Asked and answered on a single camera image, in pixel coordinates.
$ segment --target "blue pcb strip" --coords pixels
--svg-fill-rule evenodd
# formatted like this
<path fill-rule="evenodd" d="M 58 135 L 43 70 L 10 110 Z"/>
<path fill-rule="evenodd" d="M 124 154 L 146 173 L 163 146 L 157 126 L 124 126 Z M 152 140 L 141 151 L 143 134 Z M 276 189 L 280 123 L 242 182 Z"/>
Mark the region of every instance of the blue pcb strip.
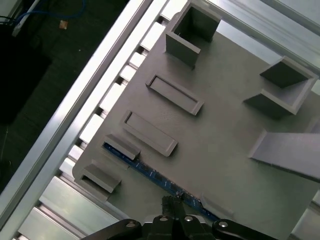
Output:
<path fill-rule="evenodd" d="M 206 216 L 212 221 L 216 221 L 219 219 L 217 216 L 215 216 L 214 214 L 212 214 L 211 212 L 203 208 L 199 198 L 194 197 L 189 192 L 185 191 L 184 189 L 179 187 L 177 184 L 170 181 L 169 179 L 161 175 L 159 172 L 157 172 L 156 170 L 152 169 L 151 167 L 143 163 L 141 160 L 135 159 L 132 161 L 130 158 L 123 155 L 121 152 L 119 152 L 117 149 L 115 149 L 114 147 L 112 147 L 106 142 L 103 144 L 103 147 L 113 155 L 120 158 L 130 167 L 132 167 L 133 169 L 137 170 L 139 173 L 147 177 L 150 181 L 152 181 L 159 187 L 169 192 L 171 195 L 183 196 L 182 198 L 183 202 L 187 204 L 189 207 L 200 212 L 201 214 L 203 214 L 204 216 Z"/>

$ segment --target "gray block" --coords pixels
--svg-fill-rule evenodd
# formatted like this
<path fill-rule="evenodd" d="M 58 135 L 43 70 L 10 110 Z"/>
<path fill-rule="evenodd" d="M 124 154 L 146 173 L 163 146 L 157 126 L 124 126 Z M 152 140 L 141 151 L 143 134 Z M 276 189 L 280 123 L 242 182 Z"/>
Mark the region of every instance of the gray block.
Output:
<path fill-rule="evenodd" d="M 200 201 L 204 209 L 213 213 L 220 219 L 229 219 L 235 221 L 234 212 L 225 206 L 225 203 L 218 196 L 202 193 Z"/>
<path fill-rule="evenodd" d="M 147 87 L 164 96 L 192 115 L 197 115 L 204 101 L 168 76 L 156 74 L 145 83 Z"/>
<path fill-rule="evenodd" d="M 129 159 L 134 160 L 140 154 L 140 149 L 131 142 L 114 134 L 105 136 L 104 141 L 117 149 L 120 153 L 126 155 Z"/>
<path fill-rule="evenodd" d="M 282 89 L 308 79 L 318 79 L 312 71 L 287 56 L 269 66 L 260 75 Z"/>
<path fill-rule="evenodd" d="M 165 157 L 169 157 L 178 142 L 134 112 L 127 111 L 122 120 L 122 127 Z"/>
<path fill-rule="evenodd" d="M 259 92 L 244 102 L 274 119 L 296 115 L 318 79 L 317 75 L 287 57 L 260 75 L 267 79 L 258 80 L 261 82 Z"/>
<path fill-rule="evenodd" d="M 320 183 L 320 134 L 261 133 L 249 157 Z"/>
<path fill-rule="evenodd" d="M 195 67 L 196 61 L 198 59 L 198 55 L 200 53 L 200 49 L 194 45 L 192 45 L 187 40 L 179 37 L 173 32 L 168 32 L 165 35 L 166 40 L 166 52 L 191 68 Z"/>
<path fill-rule="evenodd" d="M 200 4 L 186 4 L 172 31 L 166 33 L 166 52 L 193 68 L 200 53 L 194 37 L 211 42 L 220 21 L 221 16 Z"/>
<path fill-rule="evenodd" d="M 121 180 L 91 163 L 80 171 L 80 177 L 75 182 L 105 202 Z"/>

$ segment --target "gray 3d-printed plate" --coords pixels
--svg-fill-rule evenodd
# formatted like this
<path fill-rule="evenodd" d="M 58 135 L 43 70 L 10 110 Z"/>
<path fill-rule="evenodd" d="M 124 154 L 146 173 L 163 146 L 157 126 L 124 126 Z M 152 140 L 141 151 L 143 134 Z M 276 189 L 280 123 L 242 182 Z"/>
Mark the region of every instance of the gray 3d-printed plate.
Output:
<path fill-rule="evenodd" d="M 121 185 L 109 202 L 139 221 L 160 214 L 161 196 L 166 192 L 133 169 L 119 167 L 116 161 L 121 160 L 116 156 L 108 160 L 102 154 L 105 136 L 115 133 L 141 149 L 142 161 L 194 196 L 218 196 L 240 224 L 286 240 L 319 185 L 260 164 L 248 154 L 263 129 L 304 132 L 312 117 L 320 115 L 320 96 L 310 93 L 296 116 L 279 121 L 248 107 L 243 100 L 261 89 L 260 73 L 268 64 L 216 32 L 210 43 L 197 36 L 188 39 L 201 49 L 195 68 L 190 68 L 165 53 L 166 33 L 178 18 L 179 14 L 149 52 L 76 163 L 73 175 L 79 178 L 81 169 L 95 159 L 121 176 Z M 203 100 L 196 116 L 146 86 L 155 71 Z M 123 128 L 127 111 L 178 142 L 169 157 Z"/>

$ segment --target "bolt head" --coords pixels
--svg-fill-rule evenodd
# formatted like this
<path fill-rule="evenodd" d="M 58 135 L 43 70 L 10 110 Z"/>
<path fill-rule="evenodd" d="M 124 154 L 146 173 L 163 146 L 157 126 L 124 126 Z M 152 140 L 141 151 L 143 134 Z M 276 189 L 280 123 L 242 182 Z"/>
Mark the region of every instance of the bolt head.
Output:
<path fill-rule="evenodd" d="M 221 222 L 219 222 L 219 226 L 222 228 L 226 228 L 226 227 L 228 227 L 228 223 L 226 223 L 225 221 L 221 221 Z"/>
<path fill-rule="evenodd" d="M 160 221 L 161 221 L 161 222 L 168 221 L 168 218 L 167 218 L 166 216 L 162 216 L 162 217 L 160 218 Z"/>
<path fill-rule="evenodd" d="M 127 225 L 125 225 L 127 228 L 133 228 L 136 224 L 133 222 L 129 222 Z"/>
<path fill-rule="evenodd" d="M 186 216 L 184 218 L 184 220 L 186 220 L 187 222 L 191 222 L 193 220 L 192 216 Z"/>

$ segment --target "floor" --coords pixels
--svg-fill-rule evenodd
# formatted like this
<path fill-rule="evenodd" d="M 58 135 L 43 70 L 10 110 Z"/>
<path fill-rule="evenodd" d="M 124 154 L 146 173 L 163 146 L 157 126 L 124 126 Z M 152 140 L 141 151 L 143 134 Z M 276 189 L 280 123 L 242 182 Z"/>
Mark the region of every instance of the floor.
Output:
<path fill-rule="evenodd" d="M 67 29 L 59 28 L 60 18 L 47 15 L 32 15 L 23 26 L 20 34 L 52 63 L 13 124 L 0 125 L 0 192 L 125 5 L 125 0 L 86 0 L 84 13 L 67 20 Z M 73 15 L 81 7 L 81 0 L 45 0 L 40 9 Z"/>

